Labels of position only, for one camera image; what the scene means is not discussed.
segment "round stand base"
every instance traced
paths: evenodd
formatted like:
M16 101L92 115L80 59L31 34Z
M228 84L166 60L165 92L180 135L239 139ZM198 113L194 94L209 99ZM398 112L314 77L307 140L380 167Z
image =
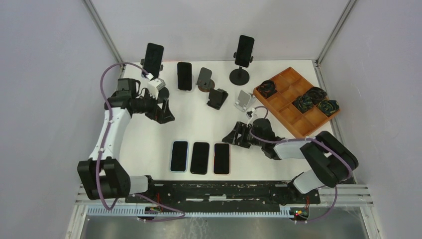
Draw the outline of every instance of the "round stand base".
M249 82L249 73L243 69L234 69L230 73L229 79L233 84L243 86Z
M200 87L200 86L198 86L198 89L199 89L200 91L202 91L202 92L210 92L210 89L214 89L214 87L215 87L215 83L214 83L214 81L213 81L213 80L211 80L210 84L211 84L211 87L210 87L209 89L205 89L205 88Z
M158 100L158 103L159 104L163 103L164 102L164 98L169 98L169 96L170 96L169 90L166 87L162 88L158 92L158 99L157 99Z

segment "black smartphone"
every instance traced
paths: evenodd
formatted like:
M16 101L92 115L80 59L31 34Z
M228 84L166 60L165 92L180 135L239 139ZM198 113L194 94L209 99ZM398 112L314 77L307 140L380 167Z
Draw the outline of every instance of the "black smartphone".
M192 90L192 64L189 62L177 63L177 88L182 91Z
M192 150L191 173L207 174L208 170L208 154L210 152L210 144L204 142L195 142Z
M234 63L241 67L249 67L252 56L253 43L255 39L249 36L241 35L239 45L237 46L236 59Z
M143 68L148 73L151 73L155 78L160 75L161 62L163 61L163 53L163 46L154 43L148 43L146 47Z
M170 171L185 172L187 162L188 162L188 142L186 141L173 142Z
M230 173L230 145L227 143L216 143L214 145L214 173Z

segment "phone holder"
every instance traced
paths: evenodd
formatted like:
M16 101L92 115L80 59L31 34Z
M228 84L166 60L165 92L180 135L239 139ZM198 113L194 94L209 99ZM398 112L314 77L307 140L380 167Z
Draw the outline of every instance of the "phone holder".
M253 94L241 90L234 106L238 110L245 112L255 101L256 97Z
M230 73L229 79L233 84L237 86L243 86L249 82L249 73L246 70L244 70L241 66L239 66L238 69L234 69Z
M215 83L213 80L211 80L212 71L210 69L207 69L205 67L201 68L201 71L198 75L198 80L196 82L196 85L198 86L198 89L202 92L210 92L211 89L214 89Z
M144 66L144 64L145 64L145 59L144 59L144 58L142 58L142 59L141 59L141 66ZM162 70L163 70L163 68L164 68L164 66L163 66L163 64L161 64L161 66L160 66L160 71L162 71ZM146 77L146 74L145 74L145 72L143 72L143 71L142 71L142 76L143 76L143 77Z
M219 110L223 105L225 99L227 99L228 93L223 89L210 89L210 94L208 95L208 103L209 107L212 107L216 110Z

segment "metal bar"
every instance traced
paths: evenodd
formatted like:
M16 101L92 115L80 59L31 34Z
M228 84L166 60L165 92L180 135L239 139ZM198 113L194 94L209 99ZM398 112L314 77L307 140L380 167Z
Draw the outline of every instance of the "metal bar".
M372 198L370 196L368 187L362 184L339 184L336 207L373 207ZM330 206L334 199L335 191L332 188L322 188L319 191L321 203L312 204L311 207L327 207ZM111 204L114 199L106 199L108 204ZM99 200L90 200L81 185L78 195L76 197L75 205L101 205ZM124 199L117 201L116 205L139 205L139 206L153 206L153 204L130 204L125 203ZM288 204L288 207L303 207L303 204Z
M374 208L370 207L360 207L369 239L381 239L381 230L377 226L377 220L374 217L373 209Z
M72 217L70 219L65 239L79 239L84 228L85 217L87 216L88 206L75 205Z
M313 62L313 65L314 65L316 79L318 80L319 86L321 87L321 89L323 89L325 92L328 93L327 87L325 86L324 78L322 77L321 68L320 68L320 65L317 63L317 60ZM330 120L330 122L331 122L331 129L332 129L332 133L334 134L334 137L337 138L338 141L340 141L340 143L344 144L343 137L341 137L341 133L340 133L340 127L338 126L337 118L334 117L332 120Z
M349 0L346 7L344 8L343 12L341 13L340 18L338 19L334 29L332 30L327 42L325 43L324 47L322 48L321 53L318 56L316 62L321 64L324 60L327 51L330 49L332 43L334 42L335 38L337 37L338 33L340 32L341 28L343 27L344 22L346 21L347 17L349 16L350 12L352 11L353 7L357 0Z
M118 52L116 45L114 44L113 40L110 37L110 34L108 33L106 26L104 26L103 21L100 18L100 15L98 14L94 4L91 0L82 0L82 3L87 8L88 13L92 17L95 25L98 28L98 31L100 32L101 36L103 37L105 43L107 44L108 48L110 49L114 59L116 62L123 62L123 59Z

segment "metal frame edge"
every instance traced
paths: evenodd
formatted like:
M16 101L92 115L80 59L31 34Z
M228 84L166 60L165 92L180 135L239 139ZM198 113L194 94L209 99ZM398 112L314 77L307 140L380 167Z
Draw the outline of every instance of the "metal frame edge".
M88 206L75 205L73 207L72 217L66 230L65 239L79 239L85 224Z
M116 62L123 62L123 59L116 48L113 40L111 39L110 34L108 33L106 26L104 25L103 21L101 20L100 15L97 12L94 4L91 0L82 0L82 3L86 7L88 13L90 14L92 20L94 21L98 31L100 32L101 36L103 37L105 43L107 44L108 48L110 49L114 59Z
M319 54L318 58L316 59L317 64L321 64L321 62L324 60L325 55L327 54L327 51L330 49L332 43L334 42L335 38L337 37L338 33L340 32L341 28L344 25L344 22L346 21L347 17L349 17L350 12L352 11L353 7L355 6L356 2L358 0L349 0L346 7L344 8L343 12L340 15L340 18L338 19L337 23L335 24L334 29L332 30L330 36L328 37L327 42L325 43L324 47L321 50L321 53Z

